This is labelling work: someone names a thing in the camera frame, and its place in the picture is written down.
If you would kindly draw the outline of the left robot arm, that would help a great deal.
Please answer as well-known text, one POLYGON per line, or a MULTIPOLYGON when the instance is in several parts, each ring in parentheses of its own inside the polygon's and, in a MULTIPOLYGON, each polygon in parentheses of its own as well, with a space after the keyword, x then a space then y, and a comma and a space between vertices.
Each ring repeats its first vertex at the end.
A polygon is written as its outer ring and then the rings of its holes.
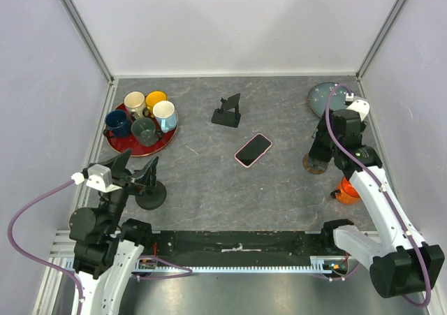
POLYGON ((151 224, 120 219, 130 196, 157 207, 164 203, 167 191, 156 178, 159 159, 155 156, 131 172, 126 167, 130 157, 127 149, 71 177, 75 184, 97 190, 100 201, 98 207, 78 208, 69 220, 73 269, 80 282, 74 314, 117 314, 132 268, 153 247, 151 224))

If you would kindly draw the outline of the dark green glass mug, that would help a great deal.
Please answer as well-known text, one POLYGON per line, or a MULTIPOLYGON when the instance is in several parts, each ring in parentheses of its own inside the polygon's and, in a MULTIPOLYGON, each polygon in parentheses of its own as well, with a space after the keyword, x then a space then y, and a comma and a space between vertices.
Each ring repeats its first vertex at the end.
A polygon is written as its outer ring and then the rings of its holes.
POLYGON ((147 117, 135 120, 131 125, 131 132, 136 140, 145 147, 155 145, 164 135, 154 121, 147 117))

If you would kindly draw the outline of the orange mug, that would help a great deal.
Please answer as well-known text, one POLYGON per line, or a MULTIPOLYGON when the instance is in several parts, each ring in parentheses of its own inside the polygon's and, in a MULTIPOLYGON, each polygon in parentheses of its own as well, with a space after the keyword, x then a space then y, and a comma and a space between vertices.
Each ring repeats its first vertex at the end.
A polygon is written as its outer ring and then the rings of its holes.
POLYGON ((360 200, 359 194, 345 177, 342 178, 336 189, 330 193, 330 196, 343 205, 354 205, 360 200))

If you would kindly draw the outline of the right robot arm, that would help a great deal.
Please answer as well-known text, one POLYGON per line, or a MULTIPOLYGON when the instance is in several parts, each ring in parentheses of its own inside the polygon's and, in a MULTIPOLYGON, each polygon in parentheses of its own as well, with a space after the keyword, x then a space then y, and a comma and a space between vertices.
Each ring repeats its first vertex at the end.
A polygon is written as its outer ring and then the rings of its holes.
POLYGON ((330 255, 344 250, 368 269, 382 298, 425 293, 426 307, 444 264, 437 244, 429 245, 405 215, 389 185, 375 149, 362 142, 366 128, 355 110, 325 110, 303 166, 313 174, 324 173, 330 162, 360 196, 379 234, 375 241, 349 221, 331 221, 331 230, 320 236, 321 249, 330 255))

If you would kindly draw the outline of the dark blue mug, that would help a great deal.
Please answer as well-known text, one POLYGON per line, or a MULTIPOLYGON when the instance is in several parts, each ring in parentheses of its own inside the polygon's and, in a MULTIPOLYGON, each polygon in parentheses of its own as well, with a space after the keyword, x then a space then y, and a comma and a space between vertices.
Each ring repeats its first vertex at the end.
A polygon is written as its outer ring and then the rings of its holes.
POLYGON ((105 117, 105 129, 103 135, 106 138, 126 138, 131 135, 131 122, 127 113, 123 110, 113 110, 105 117))

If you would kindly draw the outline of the yellow mug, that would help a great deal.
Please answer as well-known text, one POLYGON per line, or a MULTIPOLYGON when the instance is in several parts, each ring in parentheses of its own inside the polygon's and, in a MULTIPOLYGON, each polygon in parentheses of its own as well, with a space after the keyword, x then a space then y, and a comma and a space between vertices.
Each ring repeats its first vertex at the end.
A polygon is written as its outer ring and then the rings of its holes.
POLYGON ((153 107, 161 101, 167 101, 168 97, 164 91, 155 90, 145 97, 145 107, 143 109, 144 117, 153 117, 153 107))

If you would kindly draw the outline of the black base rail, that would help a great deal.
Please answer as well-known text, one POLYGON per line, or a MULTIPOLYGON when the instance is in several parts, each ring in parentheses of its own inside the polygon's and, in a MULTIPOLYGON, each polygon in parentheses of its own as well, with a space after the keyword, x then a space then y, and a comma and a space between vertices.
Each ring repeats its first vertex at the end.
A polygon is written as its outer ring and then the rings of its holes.
POLYGON ((144 256, 191 268, 309 267, 312 258, 345 266, 353 260, 321 232, 163 230, 142 245, 144 256))

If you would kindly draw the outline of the wooden-base phone stand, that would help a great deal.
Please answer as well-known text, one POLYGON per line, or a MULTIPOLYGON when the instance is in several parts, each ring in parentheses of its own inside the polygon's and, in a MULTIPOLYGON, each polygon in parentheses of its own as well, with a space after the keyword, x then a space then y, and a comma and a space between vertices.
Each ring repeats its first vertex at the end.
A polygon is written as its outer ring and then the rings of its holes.
POLYGON ((307 172, 320 175, 328 169, 331 158, 330 153, 307 152, 303 156, 302 164, 307 172))

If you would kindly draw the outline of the cream mug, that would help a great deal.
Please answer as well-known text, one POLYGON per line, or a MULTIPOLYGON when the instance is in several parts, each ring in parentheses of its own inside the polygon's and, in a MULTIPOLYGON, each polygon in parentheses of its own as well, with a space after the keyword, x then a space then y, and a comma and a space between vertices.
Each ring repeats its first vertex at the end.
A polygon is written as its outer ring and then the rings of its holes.
POLYGON ((147 115, 145 95, 140 91, 132 91, 124 98, 124 106, 128 110, 133 121, 147 115))

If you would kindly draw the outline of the light blue mug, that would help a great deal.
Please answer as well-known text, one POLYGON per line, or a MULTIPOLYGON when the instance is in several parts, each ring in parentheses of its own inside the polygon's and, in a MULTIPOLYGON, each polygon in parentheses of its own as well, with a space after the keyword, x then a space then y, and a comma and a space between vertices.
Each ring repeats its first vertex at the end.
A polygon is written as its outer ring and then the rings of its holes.
POLYGON ((153 115, 156 118, 161 131, 167 133, 177 127, 177 113, 170 101, 159 101, 153 107, 153 115))

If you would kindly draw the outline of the black folding phone stand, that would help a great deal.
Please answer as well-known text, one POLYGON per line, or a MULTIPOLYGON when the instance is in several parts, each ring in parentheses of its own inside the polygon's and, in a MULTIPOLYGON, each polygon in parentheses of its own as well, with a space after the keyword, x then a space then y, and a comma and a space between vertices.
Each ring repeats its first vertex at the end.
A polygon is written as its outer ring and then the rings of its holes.
POLYGON ((211 122, 222 126, 237 128, 240 123, 241 114, 239 102, 241 94, 234 94, 229 98, 221 98, 221 106, 214 110, 211 122))

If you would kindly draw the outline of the red round tray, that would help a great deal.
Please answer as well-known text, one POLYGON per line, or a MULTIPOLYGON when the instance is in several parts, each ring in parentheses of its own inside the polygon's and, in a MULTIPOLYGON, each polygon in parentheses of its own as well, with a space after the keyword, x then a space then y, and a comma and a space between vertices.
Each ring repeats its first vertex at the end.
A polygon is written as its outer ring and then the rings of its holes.
MULTIPOLYGON (((125 108, 124 104, 120 104, 116 109, 114 110, 123 110, 127 113, 131 125, 134 123, 134 121, 131 119, 131 116, 128 112, 128 110, 125 108)), ((159 123, 157 122, 156 118, 148 117, 154 121, 158 129, 161 129, 159 126, 159 123)), ((116 152, 124 152, 126 149, 132 149, 131 155, 134 157, 143 157, 143 156, 149 156, 151 154, 155 154, 157 152, 160 152, 163 148, 167 147, 171 140, 173 140, 175 134, 177 132, 177 127, 169 131, 167 133, 164 133, 163 138, 160 139, 155 145, 152 145, 150 147, 142 146, 134 137, 134 135, 131 132, 131 135, 126 138, 105 138, 108 142, 108 144, 113 148, 116 152)))

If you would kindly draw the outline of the phone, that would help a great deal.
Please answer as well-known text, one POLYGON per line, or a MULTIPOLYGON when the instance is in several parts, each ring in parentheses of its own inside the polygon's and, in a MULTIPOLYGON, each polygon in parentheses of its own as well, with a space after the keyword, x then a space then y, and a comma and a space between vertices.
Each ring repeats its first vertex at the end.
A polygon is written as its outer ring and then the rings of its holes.
POLYGON ((243 167, 252 167, 272 146, 272 141, 257 133, 250 141, 235 153, 235 160, 243 167))

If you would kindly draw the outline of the blue-green ceramic plate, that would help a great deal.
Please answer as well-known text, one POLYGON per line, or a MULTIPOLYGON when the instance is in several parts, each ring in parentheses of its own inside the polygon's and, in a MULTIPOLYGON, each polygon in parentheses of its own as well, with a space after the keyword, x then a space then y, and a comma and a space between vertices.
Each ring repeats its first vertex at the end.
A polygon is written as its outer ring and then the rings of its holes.
POLYGON ((337 85, 338 84, 334 82, 323 82, 312 87, 309 91, 307 95, 307 105, 319 119, 323 116, 329 94, 332 94, 330 109, 341 110, 347 108, 347 105, 345 104, 346 94, 349 91, 351 93, 353 92, 345 87, 341 87, 334 92, 333 89, 336 89, 337 85))

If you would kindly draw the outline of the black round-base phone stand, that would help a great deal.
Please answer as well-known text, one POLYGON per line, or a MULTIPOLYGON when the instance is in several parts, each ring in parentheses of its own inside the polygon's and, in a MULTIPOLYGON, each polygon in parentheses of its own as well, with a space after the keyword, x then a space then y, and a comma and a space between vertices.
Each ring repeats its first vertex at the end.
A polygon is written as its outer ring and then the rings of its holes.
POLYGON ((143 210, 155 210, 164 204, 166 198, 166 187, 162 182, 157 180, 154 187, 146 190, 143 195, 136 196, 135 201, 143 210))

